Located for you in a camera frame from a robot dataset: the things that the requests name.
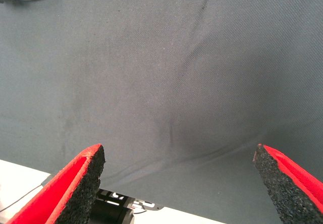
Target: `black device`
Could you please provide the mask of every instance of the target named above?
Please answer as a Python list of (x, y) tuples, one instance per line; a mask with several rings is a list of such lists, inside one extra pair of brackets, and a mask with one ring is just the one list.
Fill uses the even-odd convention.
[(92, 207), (89, 224), (133, 224), (135, 198), (99, 189)]

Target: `gray fabric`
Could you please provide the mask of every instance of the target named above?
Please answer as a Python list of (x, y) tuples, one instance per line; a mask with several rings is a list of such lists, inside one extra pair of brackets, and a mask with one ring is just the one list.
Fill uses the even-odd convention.
[(323, 0), (0, 5), (0, 158), (54, 173), (102, 143), (102, 187), (279, 223), (261, 142), (323, 180)]

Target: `white table surface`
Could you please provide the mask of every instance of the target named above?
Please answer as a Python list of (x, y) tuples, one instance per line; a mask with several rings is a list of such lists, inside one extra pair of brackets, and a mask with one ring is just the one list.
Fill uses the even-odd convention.
[[(0, 160), (0, 210), (39, 186), (48, 176), (49, 173)], [(20, 201), (0, 212), (0, 223), (6, 223), (41, 189), (42, 186), (37, 187)], [(148, 223), (223, 224), (167, 207), (159, 211), (147, 211), (135, 215), (135, 224)]]

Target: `gray tablecloth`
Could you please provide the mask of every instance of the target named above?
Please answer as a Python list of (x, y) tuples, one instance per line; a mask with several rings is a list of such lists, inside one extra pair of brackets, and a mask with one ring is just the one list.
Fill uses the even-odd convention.
[(279, 223), (261, 142), (323, 180), (323, 0), (0, 4), (0, 158), (55, 172), (102, 143), (101, 186)]

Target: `black cable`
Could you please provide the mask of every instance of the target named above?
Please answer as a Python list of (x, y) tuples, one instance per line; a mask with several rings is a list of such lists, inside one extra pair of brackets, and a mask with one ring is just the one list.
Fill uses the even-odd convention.
[(22, 198), (24, 198), (26, 195), (28, 195), (29, 193), (33, 192), (35, 189), (37, 189), (38, 187), (40, 187), (41, 185), (38, 185), (37, 187), (33, 188), (31, 191), (29, 191), (27, 194), (23, 195), (22, 197), (20, 197), (18, 200), (16, 200), (14, 203), (8, 205), (6, 208), (0, 210), (0, 212), (3, 212), (4, 210), (7, 210), (9, 207), (13, 206), (14, 204), (16, 204), (18, 201), (20, 201)]
[(141, 213), (145, 213), (147, 210), (144, 210), (142, 212), (137, 212), (137, 213), (133, 213), (133, 214), (141, 214)]

